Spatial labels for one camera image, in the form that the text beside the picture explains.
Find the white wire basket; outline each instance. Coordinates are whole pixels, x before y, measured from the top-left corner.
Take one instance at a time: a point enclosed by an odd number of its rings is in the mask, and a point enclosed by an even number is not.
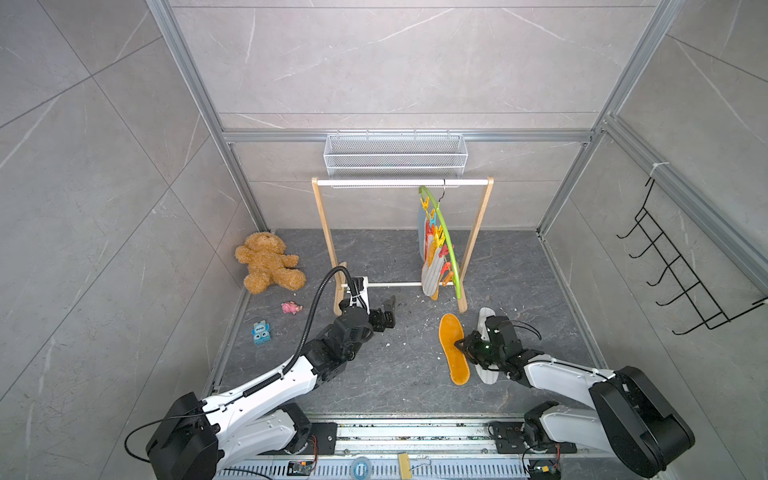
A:
[[[331,180],[458,180],[467,144],[450,132],[331,134],[323,157]]]

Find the wooden leg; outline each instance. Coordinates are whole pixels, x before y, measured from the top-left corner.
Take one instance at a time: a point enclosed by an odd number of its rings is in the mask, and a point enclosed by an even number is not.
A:
[[[480,233],[482,218],[485,216],[485,209],[488,208],[488,201],[491,199],[491,190],[493,190],[493,177],[488,177],[488,185],[485,185],[485,189],[483,190],[480,207],[475,216],[475,224],[472,225],[472,231],[469,233],[469,240],[467,240],[467,247],[464,249],[462,266],[458,270],[458,279],[461,282],[462,287],[464,286],[464,276],[467,274],[467,269],[469,268],[469,259],[472,258],[472,251],[475,249],[475,241],[478,239],[478,233]]]
[[[333,238],[331,237],[331,229],[328,227],[328,220],[326,219],[326,209],[323,206],[323,196],[320,195],[320,186],[317,184],[317,177],[312,179],[312,190],[315,192],[315,203],[317,204],[317,213],[320,215],[320,224],[323,226],[323,235],[326,238],[326,246],[328,247],[328,256],[331,259],[331,268],[339,265],[339,261],[336,258],[336,249],[333,247]],[[337,273],[336,278],[336,291],[333,294],[333,312],[336,315],[341,315],[341,309],[339,308],[339,302],[344,298],[344,287],[341,286],[344,283],[344,276],[341,273]]]
[[[346,262],[341,262],[339,265],[346,266]],[[333,312],[336,314],[336,316],[341,315],[341,309],[339,308],[339,302],[344,300],[344,293],[346,292],[346,288],[342,286],[344,278],[341,276],[340,273],[336,274],[336,291],[333,294]]]
[[[467,305],[467,294],[464,293],[464,283],[462,283],[462,298],[458,299],[458,312],[464,313],[469,306]]]

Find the teddy bear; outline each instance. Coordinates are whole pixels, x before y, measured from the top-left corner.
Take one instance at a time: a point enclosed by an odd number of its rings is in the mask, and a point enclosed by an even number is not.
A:
[[[306,283],[306,276],[293,267],[298,255],[283,255],[286,244],[274,233],[256,232],[245,239],[245,245],[235,249],[235,258],[248,264],[249,275],[243,284],[251,293],[262,293],[272,283],[298,290]]]

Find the red wire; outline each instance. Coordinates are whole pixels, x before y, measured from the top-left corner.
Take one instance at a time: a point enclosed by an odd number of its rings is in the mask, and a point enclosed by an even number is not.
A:
[[[560,462],[560,444],[556,443],[555,445],[558,447],[558,457],[554,460],[553,468],[557,468],[558,463]]]
[[[310,471],[310,475],[315,471],[315,468],[317,468],[317,437],[312,435],[312,445],[315,446],[315,459],[312,464],[312,470]]]

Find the wall hook rack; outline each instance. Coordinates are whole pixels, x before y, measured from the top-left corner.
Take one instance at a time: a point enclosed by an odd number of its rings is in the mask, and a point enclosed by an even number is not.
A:
[[[616,237],[621,238],[621,239],[627,238],[627,237],[629,237],[632,234],[632,232],[635,231],[636,228],[639,227],[640,230],[645,235],[645,237],[648,239],[648,241],[650,241],[650,244],[647,247],[645,247],[645,250],[643,250],[639,255],[632,255],[632,254],[630,254],[630,258],[640,258],[648,250],[650,250],[651,247],[653,247],[654,250],[656,250],[656,253],[659,254],[659,257],[661,257],[661,259],[663,260],[664,265],[665,265],[664,271],[662,271],[661,275],[659,276],[659,280],[656,280],[655,283],[651,283],[651,282],[648,282],[648,281],[646,281],[645,283],[647,283],[649,286],[656,286],[659,283],[661,283],[661,280],[664,278],[664,275],[666,275],[667,272],[670,272],[672,274],[672,276],[674,277],[675,282],[677,283],[677,285],[682,290],[682,292],[680,292],[672,300],[669,300],[669,301],[664,302],[664,303],[656,302],[656,304],[659,305],[659,306],[666,306],[666,305],[671,304],[675,300],[678,300],[678,299],[682,298],[683,296],[685,296],[688,299],[688,301],[690,302],[691,306],[693,306],[694,310],[696,310],[696,314],[699,316],[699,320],[700,320],[699,323],[697,323],[696,325],[690,327],[688,330],[685,330],[683,332],[675,332],[674,330],[672,330],[672,333],[674,333],[675,335],[685,335],[687,333],[693,332],[695,329],[699,328],[702,325],[704,325],[706,328],[708,328],[710,330],[714,330],[714,329],[716,329],[716,328],[718,328],[720,326],[725,325],[726,323],[732,322],[733,320],[739,318],[740,316],[742,316],[742,315],[744,315],[746,313],[751,312],[754,309],[760,308],[761,306],[765,305],[766,301],[768,300],[768,296],[765,297],[765,298],[762,298],[760,300],[757,300],[754,303],[752,303],[752,306],[749,309],[744,310],[742,313],[739,313],[738,315],[728,316],[723,311],[723,308],[720,306],[720,304],[717,302],[717,300],[715,300],[714,296],[712,296],[712,293],[710,293],[709,289],[707,289],[707,286],[704,285],[704,283],[701,281],[701,278],[699,278],[699,276],[696,274],[694,269],[690,266],[690,264],[688,263],[688,260],[686,260],[685,257],[683,257],[683,254],[680,253],[680,251],[677,249],[677,245],[675,245],[674,242],[672,241],[672,239],[670,239],[667,236],[667,233],[664,232],[664,229],[661,228],[661,225],[659,225],[659,223],[656,221],[656,219],[653,217],[653,215],[651,215],[650,212],[645,207],[646,204],[648,203],[648,197],[650,196],[650,191],[654,188],[655,183],[656,183],[656,180],[654,180],[653,178],[649,178],[648,181],[645,183],[646,187],[648,186],[648,184],[650,184],[650,187],[648,187],[648,192],[645,195],[645,200],[643,201],[643,206],[640,208],[640,211],[638,211],[637,214],[634,216],[634,225],[632,226],[632,229],[629,230],[629,232],[626,235],[623,235],[623,236],[617,235]],[[646,218],[649,219],[650,221],[652,221],[654,223],[654,225],[656,226],[656,228],[661,233],[659,233],[655,237],[652,237],[647,232],[645,227],[643,227],[641,225],[641,221],[646,219]],[[672,246],[672,248],[674,249],[674,258],[672,260],[667,260],[667,258],[661,253],[661,250],[659,250],[659,247],[657,245],[657,241],[662,239],[662,238],[664,238]],[[695,279],[695,281],[691,285],[689,285],[688,287],[685,287],[683,285],[683,283],[680,281],[680,278],[677,276],[677,274],[674,272],[674,270],[672,268],[672,266],[675,263],[678,263],[678,262],[683,262],[685,264],[685,267],[690,271],[691,275],[693,275],[693,277]],[[715,312],[715,314],[710,316],[710,317],[708,317],[708,318],[706,318],[706,319],[704,318],[704,315],[702,315],[701,311],[699,311],[699,307],[696,305],[696,302],[694,302],[694,299],[690,298],[689,292],[693,288],[695,288],[696,286],[701,286],[702,290],[704,290],[704,292],[707,293],[707,295],[709,296],[710,300],[712,300],[712,303],[717,308],[717,311]],[[718,319],[718,317],[720,317],[720,316],[722,316],[724,318],[722,321],[720,321],[720,319]]]

